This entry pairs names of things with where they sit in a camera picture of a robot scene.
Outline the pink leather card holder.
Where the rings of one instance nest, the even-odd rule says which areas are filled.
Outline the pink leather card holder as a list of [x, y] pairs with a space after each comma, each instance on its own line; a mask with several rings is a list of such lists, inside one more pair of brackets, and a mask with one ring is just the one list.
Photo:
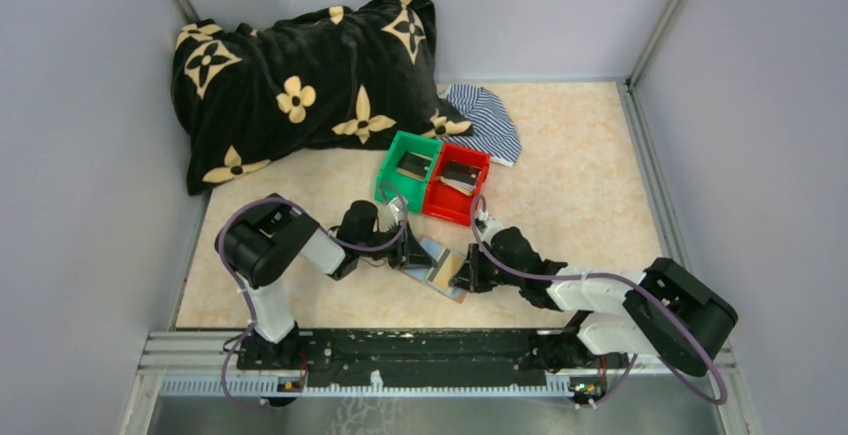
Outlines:
[[453, 286], [451, 280], [463, 267], [465, 255], [451, 250], [430, 237], [422, 236], [418, 242], [434, 261], [434, 265], [408, 266], [401, 272], [454, 302], [462, 303], [467, 291]]

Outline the black VIP card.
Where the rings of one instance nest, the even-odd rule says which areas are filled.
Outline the black VIP card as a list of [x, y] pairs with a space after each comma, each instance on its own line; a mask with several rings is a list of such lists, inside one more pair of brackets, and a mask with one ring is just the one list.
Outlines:
[[424, 181], [427, 179], [432, 166], [432, 158], [419, 153], [405, 151], [396, 165], [396, 172], [400, 175]]

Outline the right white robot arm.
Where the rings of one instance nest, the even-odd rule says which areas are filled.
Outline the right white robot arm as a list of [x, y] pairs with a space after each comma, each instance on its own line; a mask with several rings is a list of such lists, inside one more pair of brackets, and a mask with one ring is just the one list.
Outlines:
[[571, 313], [558, 345], [576, 367], [609, 354], [650, 355], [701, 377], [738, 323], [728, 302], [671, 258], [607, 272], [542, 257], [517, 227], [485, 210], [470, 227], [475, 240], [451, 286], [514, 286], [536, 308]]

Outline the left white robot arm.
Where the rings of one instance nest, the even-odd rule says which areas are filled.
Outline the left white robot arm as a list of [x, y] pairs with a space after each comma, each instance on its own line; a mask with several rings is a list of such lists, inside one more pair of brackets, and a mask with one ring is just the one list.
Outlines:
[[273, 367], [288, 368], [300, 354], [283, 282], [297, 258], [334, 280], [352, 273], [363, 257], [393, 269], [436, 265], [414, 237], [404, 201], [394, 198], [385, 208], [394, 217], [385, 229], [378, 227], [378, 206], [356, 200], [329, 230], [292, 201], [271, 194], [239, 209], [219, 231], [215, 251], [242, 291], [248, 327], [262, 340], [260, 354]]

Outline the silver VIP card stack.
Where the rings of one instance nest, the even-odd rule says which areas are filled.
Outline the silver VIP card stack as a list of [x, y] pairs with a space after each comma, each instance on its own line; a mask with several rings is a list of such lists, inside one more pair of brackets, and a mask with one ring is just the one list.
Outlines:
[[453, 180], [446, 177], [441, 177], [440, 182], [465, 196], [472, 196], [476, 189], [475, 185], [465, 184], [458, 180]]

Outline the red plastic bin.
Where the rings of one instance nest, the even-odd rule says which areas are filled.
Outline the red plastic bin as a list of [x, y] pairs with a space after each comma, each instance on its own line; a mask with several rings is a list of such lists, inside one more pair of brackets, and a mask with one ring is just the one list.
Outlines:
[[[440, 182], [444, 166], [449, 161], [480, 167], [480, 180], [472, 196], [465, 196]], [[475, 196], [482, 191], [490, 169], [490, 155], [453, 143], [444, 143], [425, 195], [422, 213], [469, 226], [471, 223], [471, 204]]]

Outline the green plastic bin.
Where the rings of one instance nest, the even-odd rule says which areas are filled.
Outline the green plastic bin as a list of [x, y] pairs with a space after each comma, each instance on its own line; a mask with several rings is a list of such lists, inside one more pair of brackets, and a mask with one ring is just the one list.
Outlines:
[[[386, 200], [395, 198], [397, 195], [402, 195], [407, 202], [409, 211], [420, 213], [423, 208], [428, 184], [431, 180], [431, 172], [435, 168], [435, 162], [439, 158], [442, 145], [443, 143], [437, 139], [425, 138], [399, 131], [395, 135], [378, 172], [374, 194], [375, 199], [379, 202], [385, 202]], [[396, 172], [397, 162], [405, 151], [419, 153], [432, 158], [432, 166], [426, 180], [415, 180]]]

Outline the blue striped cloth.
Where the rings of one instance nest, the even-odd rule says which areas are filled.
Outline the blue striped cloth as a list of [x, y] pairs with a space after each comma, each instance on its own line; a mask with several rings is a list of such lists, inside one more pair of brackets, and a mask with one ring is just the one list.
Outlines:
[[488, 153], [491, 161], [513, 167], [522, 153], [518, 131], [501, 98], [491, 90], [470, 84], [448, 85], [440, 97], [471, 121], [469, 135], [445, 136], [456, 145]]

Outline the black floral blanket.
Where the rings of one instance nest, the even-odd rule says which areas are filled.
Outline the black floral blanket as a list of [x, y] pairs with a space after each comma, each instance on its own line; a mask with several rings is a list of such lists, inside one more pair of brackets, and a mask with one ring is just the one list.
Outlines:
[[301, 149], [385, 150], [398, 132], [468, 136], [472, 121], [435, 81], [431, 0], [370, 0], [226, 30], [184, 26], [171, 100], [199, 195]]

